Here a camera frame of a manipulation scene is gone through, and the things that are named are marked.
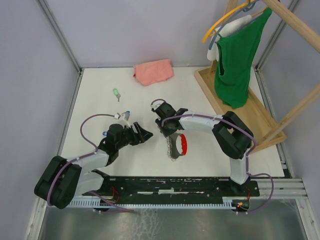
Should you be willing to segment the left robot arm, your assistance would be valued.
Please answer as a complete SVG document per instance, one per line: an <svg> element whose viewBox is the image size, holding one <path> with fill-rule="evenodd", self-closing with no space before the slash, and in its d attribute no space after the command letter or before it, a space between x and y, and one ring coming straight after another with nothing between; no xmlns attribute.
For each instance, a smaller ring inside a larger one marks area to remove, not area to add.
<svg viewBox="0 0 320 240"><path fill-rule="evenodd" d="M74 197L90 191L106 195L111 183L96 170L111 165L120 149L145 143L153 135L138 122L131 126L114 123L93 152L74 158L54 156L35 185L34 194L59 209L67 207Z"/></svg>

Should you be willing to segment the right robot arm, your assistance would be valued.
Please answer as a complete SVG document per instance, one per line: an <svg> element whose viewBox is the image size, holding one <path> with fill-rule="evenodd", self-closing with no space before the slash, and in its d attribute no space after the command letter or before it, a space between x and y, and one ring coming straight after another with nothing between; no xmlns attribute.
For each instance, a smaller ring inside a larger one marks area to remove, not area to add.
<svg viewBox="0 0 320 240"><path fill-rule="evenodd" d="M253 132L233 111L223 115L205 115L187 108L175 110L169 103L151 103L152 112L157 114L155 120L160 132L170 137L177 131L193 130L213 135L222 152L230 160L229 189L236 196L248 189L249 154L257 143Z"/></svg>

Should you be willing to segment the metal key organizer red handle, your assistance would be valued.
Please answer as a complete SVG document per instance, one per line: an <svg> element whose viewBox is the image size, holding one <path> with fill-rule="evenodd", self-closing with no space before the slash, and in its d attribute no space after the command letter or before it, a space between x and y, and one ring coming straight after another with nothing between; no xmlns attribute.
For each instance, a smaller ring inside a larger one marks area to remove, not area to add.
<svg viewBox="0 0 320 240"><path fill-rule="evenodd" d="M188 151L188 142L184 134L173 133L166 137L167 156L174 162L179 157L183 157Z"/></svg>

